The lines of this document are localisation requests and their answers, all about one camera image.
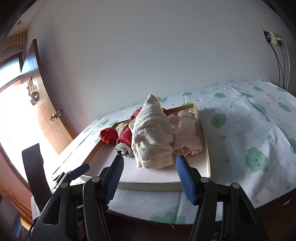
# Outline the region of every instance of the beige cloth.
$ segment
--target beige cloth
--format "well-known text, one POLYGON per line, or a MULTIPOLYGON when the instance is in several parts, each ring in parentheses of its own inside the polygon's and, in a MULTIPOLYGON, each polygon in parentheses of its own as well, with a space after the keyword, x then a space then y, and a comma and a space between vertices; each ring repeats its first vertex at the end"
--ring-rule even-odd
POLYGON ((202 151, 202 144, 196 131, 196 119, 181 110, 178 115, 170 115, 168 121, 174 134, 172 143, 174 155, 195 155, 202 151))
POLYGON ((129 127, 137 167, 157 169, 173 165, 172 129, 153 95, 148 96, 142 110, 129 127))
POLYGON ((121 135, 121 133, 128 127, 128 123, 120 123, 117 127, 115 127, 115 130, 118 134, 118 136, 121 135))

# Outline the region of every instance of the folded pink clothing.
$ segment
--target folded pink clothing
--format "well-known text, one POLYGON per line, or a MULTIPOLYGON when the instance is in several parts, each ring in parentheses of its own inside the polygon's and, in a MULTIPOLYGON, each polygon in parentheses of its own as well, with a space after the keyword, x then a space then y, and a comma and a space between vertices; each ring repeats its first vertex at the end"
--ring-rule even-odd
POLYGON ((168 116, 172 127, 174 155, 195 155, 202 151, 202 144, 196 131, 196 119, 190 113, 181 110, 178 115, 168 116))

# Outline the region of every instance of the door handle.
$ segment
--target door handle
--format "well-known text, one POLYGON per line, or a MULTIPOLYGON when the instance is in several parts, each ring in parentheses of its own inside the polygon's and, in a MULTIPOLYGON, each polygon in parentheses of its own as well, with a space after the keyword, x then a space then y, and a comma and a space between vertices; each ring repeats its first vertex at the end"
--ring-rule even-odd
POLYGON ((49 118, 51 122, 55 121, 58 119, 62 114, 64 113, 63 110, 58 110, 56 113, 53 113, 52 116, 49 118))

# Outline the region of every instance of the electrical outlet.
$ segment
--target electrical outlet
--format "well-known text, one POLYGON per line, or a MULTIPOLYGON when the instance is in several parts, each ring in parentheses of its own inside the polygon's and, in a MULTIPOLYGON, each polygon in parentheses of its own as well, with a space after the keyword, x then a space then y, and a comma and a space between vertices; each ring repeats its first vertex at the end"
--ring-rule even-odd
POLYGON ((280 45, 278 38, 280 38, 279 34, 275 32, 263 31, 267 42, 270 42, 275 45, 280 45))

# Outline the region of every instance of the door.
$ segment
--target door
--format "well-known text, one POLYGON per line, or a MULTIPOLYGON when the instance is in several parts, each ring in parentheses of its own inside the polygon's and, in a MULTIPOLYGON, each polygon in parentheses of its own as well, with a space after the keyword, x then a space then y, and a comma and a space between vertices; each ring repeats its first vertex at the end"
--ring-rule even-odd
POLYGON ((24 149, 40 143, 45 175, 50 177, 60 165, 58 155, 73 140, 62 122, 63 116, 58 117, 59 109, 54 108, 41 73, 34 39, 21 75, 0 91, 0 151, 21 181, 27 181, 22 162, 24 149))
POLYGON ((24 61, 21 79, 23 82, 28 83, 28 94, 31 95, 30 102, 36 108, 38 122, 44 136, 48 139, 54 150, 60 154, 73 138, 62 123, 59 114, 57 114, 57 111, 59 113, 61 112, 53 107, 49 99, 42 81, 41 72, 42 66, 38 53, 37 40, 34 39, 24 61))

